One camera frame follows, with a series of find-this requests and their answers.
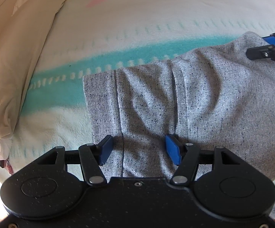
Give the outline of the grey speckled pants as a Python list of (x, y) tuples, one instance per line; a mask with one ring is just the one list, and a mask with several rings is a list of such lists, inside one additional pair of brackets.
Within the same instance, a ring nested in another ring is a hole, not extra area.
[[(266, 46), (248, 32), (172, 60), (85, 76), (95, 141), (112, 135), (110, 181), (85, 194), (80, 227), (275, 227), (275, 62), (250, 60)], [(190, 186), (165, 136), (238, 162), (199, 165)]]

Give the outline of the beige pillow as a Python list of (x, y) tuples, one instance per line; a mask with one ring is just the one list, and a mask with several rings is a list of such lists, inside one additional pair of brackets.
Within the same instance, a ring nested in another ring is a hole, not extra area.
[(17, 0), (0, 36), (0, 139), (12, 136), (32, 74), (66, 0)]

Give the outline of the floral bed blanket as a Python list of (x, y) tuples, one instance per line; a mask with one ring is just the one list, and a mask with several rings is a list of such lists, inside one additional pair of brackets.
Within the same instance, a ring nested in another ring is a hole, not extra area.
[(0, 160), (16, 173), (55, 146), (97, 143), (85, 76), (172, 60), (245, 33), (275, 32), (275, 0), (66, 0), (46, 38)]

